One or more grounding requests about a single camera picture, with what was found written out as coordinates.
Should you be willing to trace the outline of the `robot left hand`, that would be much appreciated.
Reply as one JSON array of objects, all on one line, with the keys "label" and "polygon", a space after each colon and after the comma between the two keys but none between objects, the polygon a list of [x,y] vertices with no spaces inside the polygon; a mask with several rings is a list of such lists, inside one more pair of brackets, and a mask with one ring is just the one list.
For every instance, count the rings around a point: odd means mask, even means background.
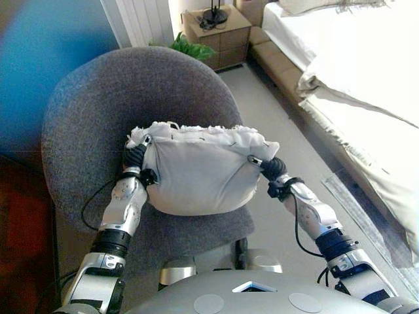
[{"label": "robot left hand", "polygon": [[151,141],[152,137],[150,135],[146,135],[137,146],[128,148],[128,145],[126,145],[122,153],[122,166],[124,173],[141,173],[145,153],[147,151],[147,147],[151,144]]}]

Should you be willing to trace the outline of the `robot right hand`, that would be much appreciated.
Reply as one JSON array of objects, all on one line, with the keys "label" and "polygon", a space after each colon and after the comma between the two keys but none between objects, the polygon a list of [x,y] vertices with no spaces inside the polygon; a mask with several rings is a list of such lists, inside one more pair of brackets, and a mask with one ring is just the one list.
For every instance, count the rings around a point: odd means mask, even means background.
[{"label": "robot right hand", "polygon": [[249,155],[247,157],[247,160],[251,164],[259,167],[261,169],[262,175],[268,181],[275,181],[279,177],[287,173],[287,168],[286,168],[285,163],[277,157],[273,157],[273,159],[266,161],[266,160],[257,158],[256,156]]}]

